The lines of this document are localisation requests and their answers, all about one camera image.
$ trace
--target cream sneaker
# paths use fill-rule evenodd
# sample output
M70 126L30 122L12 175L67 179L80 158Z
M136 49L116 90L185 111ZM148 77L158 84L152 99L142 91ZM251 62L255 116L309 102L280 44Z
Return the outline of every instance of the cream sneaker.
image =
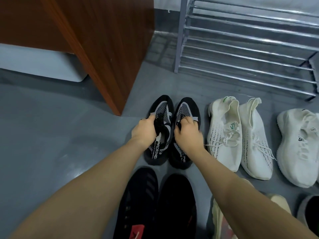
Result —
M294 185L309 188L319 172L319 119L306 109L281 112L277 123L282 135L277 150L278 166Z
M269 180L275 158L268 146L264 123L256 110L260 103L260 98L251 98L238 109L243 135L241 165L251 177Z
M219 162L236 172L241 162L242 132L238 113L239 102L226 96L208 107L211 125L207 136L207 150Z

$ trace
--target metal shoe rack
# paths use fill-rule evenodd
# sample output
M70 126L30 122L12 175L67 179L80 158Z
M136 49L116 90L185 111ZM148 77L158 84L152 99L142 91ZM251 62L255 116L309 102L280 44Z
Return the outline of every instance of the metal shoe rack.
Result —
M217 8L208 8L207 3ZM183 68L188 72L200 72L206 76L218 77L224 79L226 82L232 82L232 79L236 79L255 85L264 85L289 92L297 92L307 95L308 100L316 96L317 81L315 80L314 70L311 67L309 59L319 51L319 35L316 35L319 31L319 19L318 23L315 23L272 15L255 15L248 14L248 12L226 11L225 9L231 8L218 8L221 6L240 7L238 8L239 10L245 7L253 10L270 11L271 13L280 12L319 18L319 15L294 10L246 6L214 0L190 0L189 3L187 0L181 0L174 68L175 73ZM245 16L249 17L248 19L250 20L257 19L258 22L256 25L256 22L247 22L247 20L245 20L247 18L221 18L220 16L195 14L195 9ZM205 22L206 25L204 27L198 25L199 22ZM265 25L269 22L272 24L275 22L275 25L272 27ZM220 30L218 27L221 25L226 25L231 28L228 28L227 31ZM241 33L240 30L242 29L250 31ZM271 37L279 37L280 39L259 37L258 34L260 33L266 34L268 37L269 35ZM236 39L236 42L225 42L225 40L230 39ZM265 48L258 48L261 47L260 45L269 47L271 51ZM282 50L290 50L290 52L280 52ZM220 59L209 59L206 58L206 56L198 57L196 54L199 52L211 53L215 56L224 56L224 60L227 62L223 62ZM254 68L246 67L245 64L247 62L255 62L256 65L253 66ZM268 65L266 69L256 68L265 67L265 65ZM229 74L227 72L229 69L232 69L234 72ZM287 73L276 72L281 69L284 69ZM301 72L307 72L310 78L305 79L304 76L301 75ZM264 76L264 80L247 77L245 75L246 73L254 74L255 77ZM301 84L303 88L296 88L298 87L296 83ZM308 90L303 86L305 83L307 84Z

